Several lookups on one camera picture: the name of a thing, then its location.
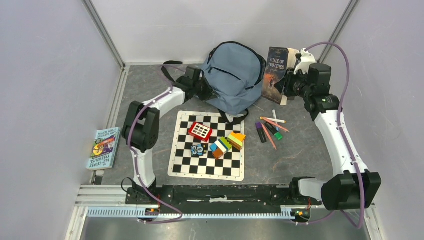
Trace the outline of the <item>dark Tale of Two Cities book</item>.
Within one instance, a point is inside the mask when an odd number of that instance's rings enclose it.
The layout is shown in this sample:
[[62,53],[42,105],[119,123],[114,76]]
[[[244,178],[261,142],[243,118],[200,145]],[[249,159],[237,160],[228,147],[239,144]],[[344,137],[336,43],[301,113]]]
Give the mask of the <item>dark Tale of Two Cities book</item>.
[[261,96],[280,106],[286,106],[288,97],[283,93],[283,78],[288,69],[297,65],[296,54],[300,51],[294,48],[270,47],[268,50],[266,68],[263,74]]

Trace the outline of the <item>blue grey backpack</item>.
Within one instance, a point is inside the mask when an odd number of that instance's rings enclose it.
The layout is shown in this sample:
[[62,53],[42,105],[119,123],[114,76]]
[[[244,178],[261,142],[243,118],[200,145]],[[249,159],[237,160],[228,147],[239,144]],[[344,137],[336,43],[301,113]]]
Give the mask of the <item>blue grey backpack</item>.
[[[262,94],[266,60],[252,48],[236,41],[219,44],[199,68],[215,91],[215,98],[203,101],[219,110],[224,121],[238,125],[249,114]],[[166,78],[173,79],[165,66],[161,68]]]

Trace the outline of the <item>colourful treehouse book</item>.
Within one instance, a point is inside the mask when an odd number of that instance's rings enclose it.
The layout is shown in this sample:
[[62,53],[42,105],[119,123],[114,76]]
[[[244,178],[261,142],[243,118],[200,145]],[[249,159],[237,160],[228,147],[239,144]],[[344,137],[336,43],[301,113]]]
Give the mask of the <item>colourful treehouse book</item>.
[[89,171],[111,169],[118,150],[121,128],[98,130],[86,165]]

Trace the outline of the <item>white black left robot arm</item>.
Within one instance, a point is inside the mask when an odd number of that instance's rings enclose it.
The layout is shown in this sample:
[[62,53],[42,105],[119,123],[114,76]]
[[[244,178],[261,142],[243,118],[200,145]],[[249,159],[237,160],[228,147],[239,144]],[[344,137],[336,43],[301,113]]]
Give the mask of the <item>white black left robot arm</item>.
[[157,190],[152,187],[156,181],[153,147],[159,138],[160,119],[194,97],[200,100],[212,97],[213,90],[204,75],[200,68],[188,66],[177,80],[165,79],[169,87],[163,93],[145,102],[134,101],[128,108],[122,137],[132,155],[133,181],[140,187],[137,196],[145,204],[151,204],[157,198]]

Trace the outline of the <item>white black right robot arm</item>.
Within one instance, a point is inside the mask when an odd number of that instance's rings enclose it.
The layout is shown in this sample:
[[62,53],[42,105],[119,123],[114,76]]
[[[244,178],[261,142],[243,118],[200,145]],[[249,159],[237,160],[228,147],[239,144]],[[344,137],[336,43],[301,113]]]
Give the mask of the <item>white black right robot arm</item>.
[[290,183],[289,199],[302,204],[309,197],[323,203],[329,211],[360,210],[371,206],[382,179],[369,171],[346,130],[340,100],[330,93],[332,68],[314,63],[306,73],[288,68],[283,83],[287,97],[300,97],[304,108],[319,129],[333,169],[328,181],[295,177]]

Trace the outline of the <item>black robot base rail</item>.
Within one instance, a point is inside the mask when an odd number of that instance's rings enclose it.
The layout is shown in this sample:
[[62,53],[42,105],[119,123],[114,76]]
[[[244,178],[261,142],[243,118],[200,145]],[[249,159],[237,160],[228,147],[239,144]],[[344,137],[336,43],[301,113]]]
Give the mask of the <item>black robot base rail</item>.
[[159,185],[126,189],[125,204],[141,220],[284,219],[306,222],[322,202],[287,185]]

